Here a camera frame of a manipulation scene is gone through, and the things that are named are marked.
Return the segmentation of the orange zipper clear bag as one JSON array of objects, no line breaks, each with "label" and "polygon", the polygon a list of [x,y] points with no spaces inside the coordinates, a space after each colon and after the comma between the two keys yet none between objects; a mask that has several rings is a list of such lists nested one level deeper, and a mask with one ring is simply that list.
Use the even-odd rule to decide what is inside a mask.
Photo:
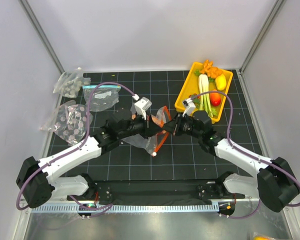
[{"label": "orange zipper clear bag", "polygon": [[[158,119],[164,120],[165,123],[169,122],[172,119],[167,106],[161,107],[155,115],[149,115],[149,120],[150,117],[157,117]],[[126,138],[123,138],[122,141],[137,148],[145,149],[148,154],[155,157],[161,146],[167,140],[168,136],[168,132],[161,131],[159,133],[156,133],[154,136],[146,138],[142,137],[140,134],[128,136]]]}]

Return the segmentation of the toy cherry tomatoes with leaves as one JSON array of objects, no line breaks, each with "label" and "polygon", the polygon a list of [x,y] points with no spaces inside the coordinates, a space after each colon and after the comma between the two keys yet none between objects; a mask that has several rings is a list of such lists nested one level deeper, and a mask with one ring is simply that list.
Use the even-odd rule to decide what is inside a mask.
[{"label": "toy cherry tomatoes with leaves", "polygon": [[[189,96],[189,98],[192,98],[193,96],[195,96],[196,94],[191,94]],[[194,98],[193,100],[193,103],[196,105],[196,107],[198,108],[200,103],[201,103],[201,100],[200,100],[200,96],[197,96],[196,98]]]}]

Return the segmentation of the toy green onion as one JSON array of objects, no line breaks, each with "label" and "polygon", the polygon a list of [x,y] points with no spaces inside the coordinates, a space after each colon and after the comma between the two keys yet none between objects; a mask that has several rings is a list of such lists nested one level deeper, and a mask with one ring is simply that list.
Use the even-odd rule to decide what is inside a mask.
[{"label": "toy green onion", "polygon": [[[209,79],[205,74],[200,74],[198,77],[198,87],[199,93],[206,93],[209,91]],[[215,108],[212,107],[210,101],[210,94],[206,93],[199,96],[199,110],[206,111],[209,117],[216,117],[218,112]]]}]

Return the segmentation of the red orange toy mango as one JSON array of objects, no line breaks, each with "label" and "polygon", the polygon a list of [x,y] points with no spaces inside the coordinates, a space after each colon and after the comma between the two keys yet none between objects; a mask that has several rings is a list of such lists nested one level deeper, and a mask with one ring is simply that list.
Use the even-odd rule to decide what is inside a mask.
[{"label": "red orange toy mango", "polygon": [[218,107],[221,104],[221,97],[220,94],[217,92],[216,89],[214,89],[210,94],[209,94],[209,99],[210,103],[214,107]]}]

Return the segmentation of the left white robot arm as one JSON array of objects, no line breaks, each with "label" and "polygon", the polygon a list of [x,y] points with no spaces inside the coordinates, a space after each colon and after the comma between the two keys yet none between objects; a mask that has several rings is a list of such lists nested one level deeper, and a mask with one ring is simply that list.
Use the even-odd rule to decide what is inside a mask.
[{"label": "left white robot arm", "polygon": [[32,156],[24,160],[16,179],[20,189],[18,196],[24,197],[26,206],[31,209],[65,196],[93,199],[97,186],[87,173],[72,177],[63,177],[63,174],[117,148],[122,139],[135,135],[147,139],[160,134],[169,120],[170,113],[164,107],[156,115],[147,116],[132,114],[126,109],[115,112],[103,126],[76,145],[40,160]]}]

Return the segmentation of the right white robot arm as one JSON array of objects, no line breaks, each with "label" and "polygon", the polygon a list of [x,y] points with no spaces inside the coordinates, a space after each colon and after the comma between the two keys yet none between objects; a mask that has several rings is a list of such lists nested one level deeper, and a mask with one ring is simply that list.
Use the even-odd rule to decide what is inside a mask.
[{"label": "right white robot arm", "polygon": [[162,128],[175,136],[187,134],[196,138],[206,153],[224,159],[249,174],[227,173],[215,185],[215,192],[220,198],[227,198],[232,193],[258,198],[276,213],[286,206],[293,207],[292,201],[300,194],[300,183],[285,159],[262,156],[224,137],[214,130],[212,121],[202,111],[194,116],[179,113]]}]

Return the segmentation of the blue zipper clear bag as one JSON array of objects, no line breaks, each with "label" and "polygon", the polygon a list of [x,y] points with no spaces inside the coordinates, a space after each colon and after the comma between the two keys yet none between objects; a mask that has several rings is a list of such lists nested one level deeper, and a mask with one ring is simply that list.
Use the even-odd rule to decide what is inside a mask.
[{"label": "blue zipper clear bag", "polygon": [[112,108],[119,102],[118,85],[102,85],[95,90],[90,100],[89,110],[91,112],[102,112]]}]

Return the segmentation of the clear bag with pink dots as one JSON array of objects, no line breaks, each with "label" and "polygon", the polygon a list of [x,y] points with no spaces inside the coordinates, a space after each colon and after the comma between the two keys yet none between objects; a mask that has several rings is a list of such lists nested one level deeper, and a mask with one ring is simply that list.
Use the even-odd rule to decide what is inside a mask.
[{"label": "clear bag with pink dots", "polygon": [[78,144],[87,133],[87,107],[70,100],[57,107],[40,130],[55,133],[70,146]]}]

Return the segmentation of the clear bag with grey discs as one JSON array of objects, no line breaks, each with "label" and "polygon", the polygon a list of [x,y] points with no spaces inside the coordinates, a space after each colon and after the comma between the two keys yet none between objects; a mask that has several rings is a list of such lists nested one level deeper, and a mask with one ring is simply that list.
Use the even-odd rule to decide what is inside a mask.
[{"label": "clear bag with grey discs", "polygon": [[79,91],[83,86],[89,86],[90,77],[84,77],[82,68],[78,67],[74,70],[68,70],[61,74],[58,81],[54,85],[53,93],[59,94],[65,98],[74,99],[79,95]]}]

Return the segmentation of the yellow plastic tray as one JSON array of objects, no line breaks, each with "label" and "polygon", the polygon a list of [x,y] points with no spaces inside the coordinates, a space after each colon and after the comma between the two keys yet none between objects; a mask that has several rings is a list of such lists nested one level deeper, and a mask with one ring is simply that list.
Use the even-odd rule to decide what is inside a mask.
[{"label": "yellow plastic tray", "polygon": [[[200,91],[199,91],[199,76],[195,76],[194,71],[195,70],[200,71],[202,68],[203,68],[203,63],[194,62],[192,64],[192,67],[185,79],[183,87],[175,101],[175,104],[174,104],[177,112],[181,113],[185,110],[185,107],[183,105],[183,100],[189,98],[189,96],[192,94],[200,93]],[[226,86],[225,90],[223,90],[221,92],[223,92],[224,94],[228,94],[229,88],[230,88],[230,85],[231,85],[231,82],[233,79],[233,73],[229,70],[224,70],[224,69],[221,69],[221,70],[222,70],[222,74],[225,75],[226,82],[227,82],[227,86]],[[217,90],[217,87],[215,85],[215,79],[208,77],[208,81],[209,81],[209,90],[210,91]],[[213,124],[219,122],[219,120],[221,119],[224,105],[227,100],[227,98],[222,94],[220,94],[220,97],[221,97],[221,103],[219,106],[211,105],[217,111],[217,116],[211,118]]]}]

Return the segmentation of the green toy leaf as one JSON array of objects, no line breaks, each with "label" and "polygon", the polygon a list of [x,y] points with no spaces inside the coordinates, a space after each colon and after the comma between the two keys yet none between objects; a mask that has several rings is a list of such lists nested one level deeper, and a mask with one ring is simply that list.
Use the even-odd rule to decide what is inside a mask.
[{"label": "green toy leaf", "polygon": [[194,75],[195,75],[195,76],[198,77],[200,74],[201,74],[201,73],[200,73],[200,71],[199,71],[198,69],[196,69],[196,70],[194,71]]}]

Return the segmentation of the yellow toy lemon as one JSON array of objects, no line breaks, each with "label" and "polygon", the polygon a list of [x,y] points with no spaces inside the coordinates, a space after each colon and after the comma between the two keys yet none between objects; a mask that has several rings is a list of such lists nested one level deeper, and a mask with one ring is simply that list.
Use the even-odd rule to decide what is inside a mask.
[{"label": "yellow toy lemon", "polygon": [[215,80],[214,80],[216,89],[218,91],[223,91],[227,87],[227,80],[224,74],[219,75]]}]

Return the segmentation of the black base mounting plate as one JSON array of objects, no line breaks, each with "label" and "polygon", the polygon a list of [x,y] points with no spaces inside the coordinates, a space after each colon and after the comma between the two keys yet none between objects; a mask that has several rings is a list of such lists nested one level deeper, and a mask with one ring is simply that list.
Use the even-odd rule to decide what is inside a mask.
[{"label": "black base mounting plate", "polygon": [[78,201],[98,197],[100,204],[117,206],[194,206],[245,198],[243,194],[228,192],[213,179],[104,180],[95,185],[87,197],[72,195]]}]

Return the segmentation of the yellow object in corner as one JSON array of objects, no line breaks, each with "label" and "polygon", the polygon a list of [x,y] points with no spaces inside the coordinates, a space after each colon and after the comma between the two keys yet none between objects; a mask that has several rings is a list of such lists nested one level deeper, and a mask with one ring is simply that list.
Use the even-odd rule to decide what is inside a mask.
[{"label": "yellow object in corner", "polygon": [[255,232],[251,240],[275,240],[275,238]]}]

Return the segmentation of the perforated aluminium rail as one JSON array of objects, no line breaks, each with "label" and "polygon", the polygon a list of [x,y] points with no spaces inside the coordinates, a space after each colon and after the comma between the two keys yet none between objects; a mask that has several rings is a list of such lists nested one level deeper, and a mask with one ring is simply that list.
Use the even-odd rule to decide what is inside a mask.
[{"label": "perforated aluminium rail", "polygon": [[[77,203],[46,203],[31,210],[32,213],[98,213],[104,209],[92,211],[92,207],[82,208]],[[204,205],[172,205],[172,206],[137,206],[114,205],[106,213],[190,213],[190,212],[218,212],[218,202]]]}]

